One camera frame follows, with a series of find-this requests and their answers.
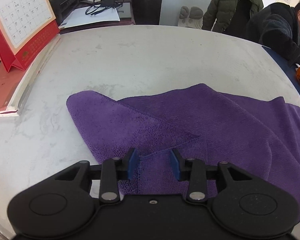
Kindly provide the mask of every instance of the purple towel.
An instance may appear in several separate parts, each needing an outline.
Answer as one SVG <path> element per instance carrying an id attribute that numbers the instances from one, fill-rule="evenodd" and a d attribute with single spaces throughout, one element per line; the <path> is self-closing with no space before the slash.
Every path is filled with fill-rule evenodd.
<path id="1" fill-rule="evenodd" d="M 300 205 L 300 107 L 219 93 L 205 84 L 155 96 L 114 101 L 94 91 L 71 95 L 71 117 L 99 163 L 140 151 L 123 194 L 185 194 L 169 163 L 169 149 L 206 164 L 229 161 L 288 191 Z M 217 194 L 208 181 L 210 197 Z"/>

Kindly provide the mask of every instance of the metal screw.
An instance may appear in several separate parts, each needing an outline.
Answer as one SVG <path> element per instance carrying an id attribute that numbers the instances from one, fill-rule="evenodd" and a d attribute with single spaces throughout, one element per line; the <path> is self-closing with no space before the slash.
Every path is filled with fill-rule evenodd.
<path id="1" fill-rule="evenodd" d="M 104 200 L 115 200 L 117 198 L 117 194 L 114 192 L 106 192 L 101 195 L 101 198 Z"/>
<path id="2" fill-rule="evenodd" d="M 206 197 L 205 193 L 202 193 L 200 191 L 191 192 L 189 194 L 189 197 L 193 200 L 202 200 Z"/>

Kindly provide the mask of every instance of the marble tabletop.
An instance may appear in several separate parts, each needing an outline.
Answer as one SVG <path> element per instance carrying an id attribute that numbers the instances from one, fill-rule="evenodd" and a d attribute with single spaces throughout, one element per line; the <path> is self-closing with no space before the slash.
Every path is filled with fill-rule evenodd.
<path id="1" fill-rule="evenodd" d="M 205 83 L 214 90 L 272 100 L 300 96 L 258 44 L 171 26 L 117 26 L 61 35 L 20 117 L 0 118 L 0 230 L 14 235 L 10 199 L 76 163 L 96 164 L 67 111 L 69 95 L 94 90 L 112 99 Z M 98 195 L 94 182 L 91 195 Z M 300 225 L 294 231 L 300 239 Z"/>

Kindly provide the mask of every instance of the calendar page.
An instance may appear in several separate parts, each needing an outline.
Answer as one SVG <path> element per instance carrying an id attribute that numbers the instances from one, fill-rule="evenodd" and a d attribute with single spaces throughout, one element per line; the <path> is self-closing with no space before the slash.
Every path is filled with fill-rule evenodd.
<path id="1" fill-rule="evenodd" d="M 0 0 L 0 29 L 14 54 L 54 19 L 48 0 Z"/>

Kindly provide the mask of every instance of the olive jacket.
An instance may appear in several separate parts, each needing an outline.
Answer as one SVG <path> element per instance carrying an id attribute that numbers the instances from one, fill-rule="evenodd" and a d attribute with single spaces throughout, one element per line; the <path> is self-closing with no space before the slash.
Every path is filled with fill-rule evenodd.
<path id="1" fill-rule="evenodd" d="M 211 0 L 207 12 L 203 15 L 203 30 L 211 31 L 217 19 L 213 31 L 222 33 L 229 26 L 237 8 L 239 0 Z M 249 0 L 251 5 L 250 17 L 263 9 L 262 0 Z"/>

